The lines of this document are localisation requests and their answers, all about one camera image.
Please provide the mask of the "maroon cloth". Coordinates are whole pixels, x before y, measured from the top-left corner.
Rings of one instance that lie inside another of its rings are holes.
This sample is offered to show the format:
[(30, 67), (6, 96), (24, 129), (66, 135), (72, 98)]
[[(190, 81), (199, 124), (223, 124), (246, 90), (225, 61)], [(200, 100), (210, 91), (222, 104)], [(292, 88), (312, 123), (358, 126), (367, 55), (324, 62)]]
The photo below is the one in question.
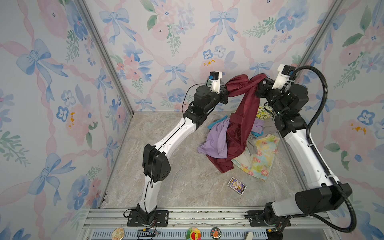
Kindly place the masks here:
[(242, 74), (233, 77), (226, 83), (229, 97), (243, 95), (243, 98), (235, 113), (232, 113), (230, 117), (230, 124), (226, 133), (227, 157), (219, 159), (208, 156), (208, 159), (221, 173), (232, 170), (234, 168), (232, 159), (245, 151), (261, 101), (256, 96), (256, 91), (259, 89), (259, 83), (265, 78), (267, 78), (266, 74), (258, 74), (252, 78)]

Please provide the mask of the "lavender purple cloth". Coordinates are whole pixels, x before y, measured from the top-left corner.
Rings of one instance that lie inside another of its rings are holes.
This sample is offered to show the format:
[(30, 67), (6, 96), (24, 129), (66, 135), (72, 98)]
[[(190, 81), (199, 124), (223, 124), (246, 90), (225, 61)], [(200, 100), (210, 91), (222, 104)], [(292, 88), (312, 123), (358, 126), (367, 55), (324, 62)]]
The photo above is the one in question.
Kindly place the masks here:
[[(208, 133), (204, 144), (197, 148), (201, 154), (209, 157), (225, 159), (228, 156), (227, 129), (230, 125), (230, 118), (216, 124)], [(251, 145), (257, 137), (263, 134), (264, 120), (255, 119), (252, 131), (248, 137), (247, 145)]]

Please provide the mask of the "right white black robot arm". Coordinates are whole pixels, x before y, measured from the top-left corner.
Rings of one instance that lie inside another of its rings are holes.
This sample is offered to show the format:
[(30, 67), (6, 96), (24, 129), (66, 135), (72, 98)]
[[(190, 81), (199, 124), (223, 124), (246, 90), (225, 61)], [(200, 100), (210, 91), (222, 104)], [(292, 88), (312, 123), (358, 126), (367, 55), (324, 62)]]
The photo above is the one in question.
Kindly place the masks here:
[(265, 98), (275, 112), (275, 126), (280, 136), (292, 149), (307, 182), (307, 190), (298, 192), (294, 197), (270, 202), (265, 206), (259, 222), (270, 226), (283, 224), (289, 217), (301, 217), (326, 211), (333, 211), (343, 203), (343, 194), (349, 197), (353, 191), (349, 184), (343, 184), (328, 168), (322, 157), (317, 157), (308, 142), (308, 125), (301, 117), (300, 111), (308, 102), (308, 90), (302, 85), (294, 84), (287, 91), (273, 89), (274, 81), (269, 78), (259, 83), (256, 96)]

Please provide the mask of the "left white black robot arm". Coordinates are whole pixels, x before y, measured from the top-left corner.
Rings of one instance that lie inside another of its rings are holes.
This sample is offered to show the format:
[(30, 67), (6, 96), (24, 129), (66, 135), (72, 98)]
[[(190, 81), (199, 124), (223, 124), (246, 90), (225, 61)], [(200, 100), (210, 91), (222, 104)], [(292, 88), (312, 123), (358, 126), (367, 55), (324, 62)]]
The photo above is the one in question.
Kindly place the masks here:
[(159, 142), (144, 147), (145, 185), (142, 198), (136, 207), (139, 219), (144, 225), (150, 225), (155, 220), (160, 186), (171, 172), (169, 159), (174, 151), (204, 123), (217, 104), (228, 103), (229, 92), (226, 86), (213, 87), (205, 84), (197, 86), (194, 100), (178, 124)]

